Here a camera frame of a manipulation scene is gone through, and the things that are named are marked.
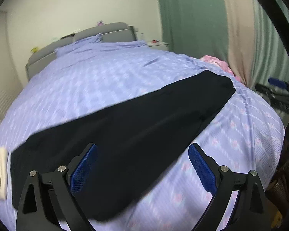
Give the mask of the pink cloth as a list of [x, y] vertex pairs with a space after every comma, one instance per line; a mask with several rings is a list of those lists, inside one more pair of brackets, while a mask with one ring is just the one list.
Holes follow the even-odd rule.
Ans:
[[233, 75], [237, 81], [241, 82], [241, 78], [239, 76], [236, 76], [233, 73], [232, 69], [230, 68], [230, 66], [227, 62], [220, 60], [214, 56], [209, 56], [209, 55], [205, 55], [205, 56], [201, 57], [200, 60], [221, 68], [223, 71]]

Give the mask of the green and beige curtain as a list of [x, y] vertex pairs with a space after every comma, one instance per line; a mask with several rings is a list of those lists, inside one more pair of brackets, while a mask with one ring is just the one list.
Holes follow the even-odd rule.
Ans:
[[270, 77], [289, 81], [289, 57], [257, 0], [159, 0], [159, 6], [171, 51], [226, 62], [249, 88]]

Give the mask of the white slatted wardrobe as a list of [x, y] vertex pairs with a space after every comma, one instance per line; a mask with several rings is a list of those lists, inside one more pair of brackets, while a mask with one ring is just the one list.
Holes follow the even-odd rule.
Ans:
[[22, 89], [22, 84], [11, 57], [7, 31], [7, 12], [0, 11], [0, 123]]

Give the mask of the black pants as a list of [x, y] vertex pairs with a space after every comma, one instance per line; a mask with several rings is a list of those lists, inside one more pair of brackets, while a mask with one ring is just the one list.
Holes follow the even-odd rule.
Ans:
[[97, 158], [75, 198], [89, 219], [115, 217], [152, 188], [234, 93], [230, 78], [206, 70], [31, 135], [11, 154], [13, 206], [31, 170], [52, 172], [93, 143]]

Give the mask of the white nightstand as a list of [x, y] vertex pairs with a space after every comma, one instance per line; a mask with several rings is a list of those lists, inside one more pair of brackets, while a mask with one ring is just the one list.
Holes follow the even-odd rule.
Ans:
[[162, 51], [169, 50], [169, 44], [165, 42], [147, 42], [147, 46], [149, 46], [151, 49], [157, 49]]

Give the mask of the purple pillow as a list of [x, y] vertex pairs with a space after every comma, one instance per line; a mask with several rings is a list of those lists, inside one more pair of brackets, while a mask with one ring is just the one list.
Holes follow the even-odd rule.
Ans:
[[66, 55], [66, 54], [68, 54], [68, 53], [70, 53], [76, 49], [79, 49], [80, 47], [83, 47], [86, 44], [100, 43], [100, 42], [102, 42], [102, 34], [101, 33], [94, 35], [94, 36], [91, 36], [91, 37], [80, 39], [80, 40], [75, 41], [75, 42], [68, 44], [66, 46], [56, 48], [55, 49], [56, 57], [57, 58], [62, 57], [62, 56]]

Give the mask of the grey upholstered headboard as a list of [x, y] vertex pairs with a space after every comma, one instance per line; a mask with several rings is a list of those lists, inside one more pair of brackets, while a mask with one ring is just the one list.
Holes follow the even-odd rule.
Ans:
[[78, 33], [72, 33], [31, 55], [25, 66], [27, 79], [31, 80], [32, 77], [41, 72], [50, 62], [57, 58], [55, 53], [57, 48], [67, 46], [97, 34], [101, 34], [103, 42], [131, 42], [137, 40], [134, 27], [126, 23], [108, 23], [88, 28]]

